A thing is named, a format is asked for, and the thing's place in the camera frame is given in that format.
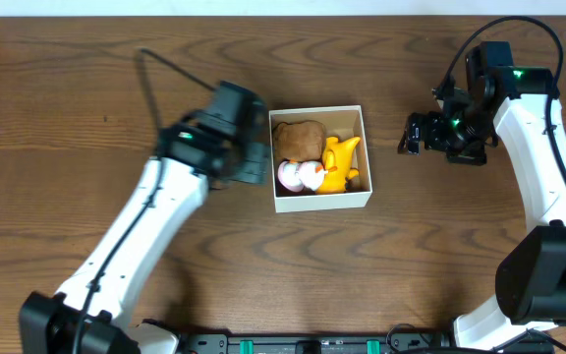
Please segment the brown plush toy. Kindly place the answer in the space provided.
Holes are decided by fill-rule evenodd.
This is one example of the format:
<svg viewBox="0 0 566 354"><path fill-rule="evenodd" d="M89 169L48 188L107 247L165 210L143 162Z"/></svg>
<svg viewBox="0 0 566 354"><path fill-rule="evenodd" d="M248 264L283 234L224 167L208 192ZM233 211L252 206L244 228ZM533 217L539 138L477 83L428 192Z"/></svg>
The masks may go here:
<svg viewBox="0 0 566 354"><path fill-rule="evenodd" d="M317 121L282 122L274 128L272 139L276 160L319 160L326 142L326 128Z"/></svg>

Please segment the pink white snail toy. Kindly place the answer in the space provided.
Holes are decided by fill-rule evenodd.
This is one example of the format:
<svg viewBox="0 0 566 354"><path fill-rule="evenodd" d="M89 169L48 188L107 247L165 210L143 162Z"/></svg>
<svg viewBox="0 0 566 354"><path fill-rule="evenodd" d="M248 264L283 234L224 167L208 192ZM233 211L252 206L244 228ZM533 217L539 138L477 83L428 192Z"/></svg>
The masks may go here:
<svg viewBox="0 0 566 354"><path fill-rule="evenodd" d="M304 189L316 192L324 183L326 175L336 171L336 167L325 168L318 161L286 160L279 164L276 176L280 184L291 192L299 193Z"/></svg>

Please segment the yellow rubber duck toy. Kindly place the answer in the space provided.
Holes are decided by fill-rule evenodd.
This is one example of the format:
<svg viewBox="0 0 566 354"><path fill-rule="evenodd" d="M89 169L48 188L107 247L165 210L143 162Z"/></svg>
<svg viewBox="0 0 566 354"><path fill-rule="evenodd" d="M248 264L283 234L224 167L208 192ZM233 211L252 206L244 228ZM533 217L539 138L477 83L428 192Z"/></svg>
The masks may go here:
<svg viewBox="0 0 566 354"><path fill-rule="evenodd" d="M353 157L360 137L340 142L337 137L328 137L322 154L322 165L326 174L316 192L321 195L345 193L348 183L360 172L353 167Z"/></svg>

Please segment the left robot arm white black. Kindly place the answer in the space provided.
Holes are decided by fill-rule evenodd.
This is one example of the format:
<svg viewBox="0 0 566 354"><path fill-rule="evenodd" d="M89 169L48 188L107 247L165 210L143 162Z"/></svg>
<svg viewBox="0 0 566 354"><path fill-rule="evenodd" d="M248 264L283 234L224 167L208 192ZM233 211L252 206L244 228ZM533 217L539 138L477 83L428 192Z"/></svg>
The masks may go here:
<svg viewBox="0 0 566 354"><path fill-rule="evenodd" d="M258 98L213 103L158 133L156 152L99 244L51 297L31 293L19 312L25 353L176 353L179 333L130 327L135 306L173 237L215 177L260 182Z"/></svg>

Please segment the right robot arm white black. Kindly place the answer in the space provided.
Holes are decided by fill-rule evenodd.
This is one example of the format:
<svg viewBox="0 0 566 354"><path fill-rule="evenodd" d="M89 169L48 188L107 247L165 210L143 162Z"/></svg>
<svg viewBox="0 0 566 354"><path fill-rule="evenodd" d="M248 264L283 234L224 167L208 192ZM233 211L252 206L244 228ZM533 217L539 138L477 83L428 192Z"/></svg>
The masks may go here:
<svg viewBox="0 0 566 354"><path fill-rule="evenodd" d="M483 165L486 147L505 145L527 235L498 266L494 294L452 328L454 348L502 351L566 325L566 134L548 69L493 66L471 71L468 81L465 90L436 94L439 111L411 114L398 150L438 150L451 162Z"/></svg>

